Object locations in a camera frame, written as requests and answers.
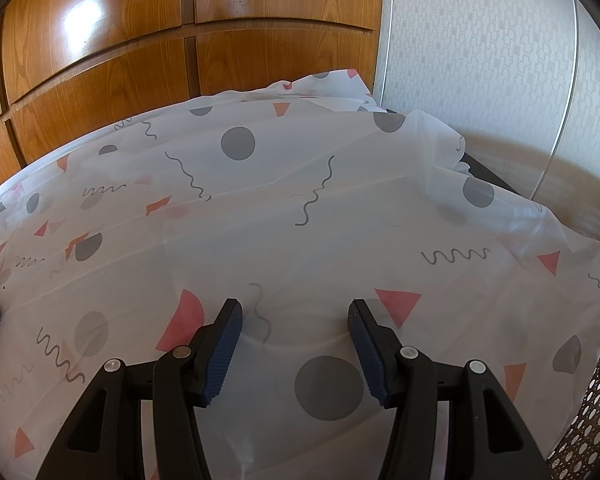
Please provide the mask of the rattan chair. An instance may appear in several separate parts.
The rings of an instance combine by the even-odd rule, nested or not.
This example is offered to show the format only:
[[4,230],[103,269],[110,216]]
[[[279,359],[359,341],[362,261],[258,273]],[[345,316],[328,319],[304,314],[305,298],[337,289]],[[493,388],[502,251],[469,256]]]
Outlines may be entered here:
[[547,463],[552,479],[600,479],[600,360],[576,418]]

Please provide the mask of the patterned white tablecloth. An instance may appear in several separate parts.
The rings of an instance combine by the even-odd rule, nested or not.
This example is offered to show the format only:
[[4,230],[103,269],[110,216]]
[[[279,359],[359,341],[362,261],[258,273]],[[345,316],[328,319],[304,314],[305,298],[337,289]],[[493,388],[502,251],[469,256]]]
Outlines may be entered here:
[[245,321],[199,417],[217,479],[371,479],[391,416],[347,331],[486,363],[543,454],[600,356],[600,242],[471,176],[464,138],[337,70],[101,128],[0,185],[0,471],[31,479],[99,367]]

